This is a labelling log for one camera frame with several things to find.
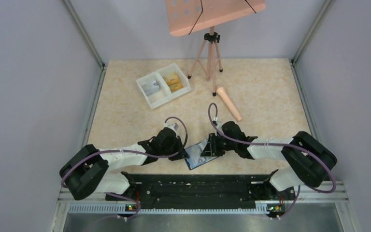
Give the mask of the blue leather card holder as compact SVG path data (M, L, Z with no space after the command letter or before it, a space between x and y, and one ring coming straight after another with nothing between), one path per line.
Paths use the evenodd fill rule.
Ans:
M185 159L189 170L196 169L210 161L217 159L217 157L203 157L202 152L206 147L208 140L205 139L197 144L191 145L185 149L188 158Z

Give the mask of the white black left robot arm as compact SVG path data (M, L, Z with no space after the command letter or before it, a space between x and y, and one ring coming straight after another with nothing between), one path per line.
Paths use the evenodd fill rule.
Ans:
M107 150L85 145L60 169L61 185L77 201L93 193L113 193L129 200L136 192L135 181L129 174L114 171L144 166L158 159L186 159L189 155L185 144L175 129L164 127L157 136L122 148Z

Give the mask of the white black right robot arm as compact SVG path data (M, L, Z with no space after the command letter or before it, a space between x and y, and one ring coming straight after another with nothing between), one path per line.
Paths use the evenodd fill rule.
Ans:
M293 186L306 185L315 190L327 177L333 177L336 156L305 131L286 139L261 139L246 136L233 121L221 124L213 120L211 124L216 132L209 134L203 157L220 157L233 151L243 159L288 163L288 167L273 171L266 180L264 193L270 199L277 199Z

